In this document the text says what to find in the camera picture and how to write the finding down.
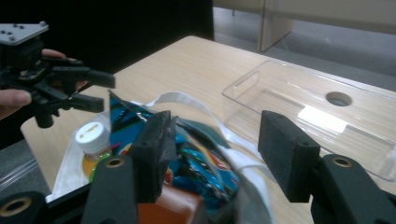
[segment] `orange object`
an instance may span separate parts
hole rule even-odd
[[[90,177],[90,174],[92,172],[92,169],[96,166],[96,163],[98,161],[93,161],[90,158],[88,158],[86,155],[82,158],[81,166],[82,166],[82,171],[84,172],[84,175]]]
[[[205,224],[204,201],[199,195],[163,185],[156,203],[140,203],[140,224]]]

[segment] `hole in container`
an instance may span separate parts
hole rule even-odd
[[[119,167],[119,166],[123,165],[123,163],[124,163],[124,160],[113,159],[113,160],[109,161],[106,166],[109,168],[115,168],[115,167]]]
[[[352,105],[352,98],[345,93],[332,91],[326,94],[326,100],[332,105],[348,106]]]

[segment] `white bottle cap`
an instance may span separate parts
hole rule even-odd
[[[102,123],[91,122],[78,129],[75,139],[84,153],[96,154],[110,146],[109,136]]]

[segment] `gray floor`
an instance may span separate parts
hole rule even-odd
[[[257,52],[257,14],[214,8],[215,40]],[[260,54],[396,91],[396,35],[306,21]]]

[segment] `finger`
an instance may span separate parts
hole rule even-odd
[[[41,54],[48,58],[66,58],[66,55],[54,49],[42,49]]]
[[[76,83],[76,90],[78,91],[79,89],[81,89],[82,87],[84,87],[85,85],[87,85],[88,81],[79,81]]]
[[[23,106],[32,102],[32,96],[27,91],[3,90],[0,91],[0,106]]]

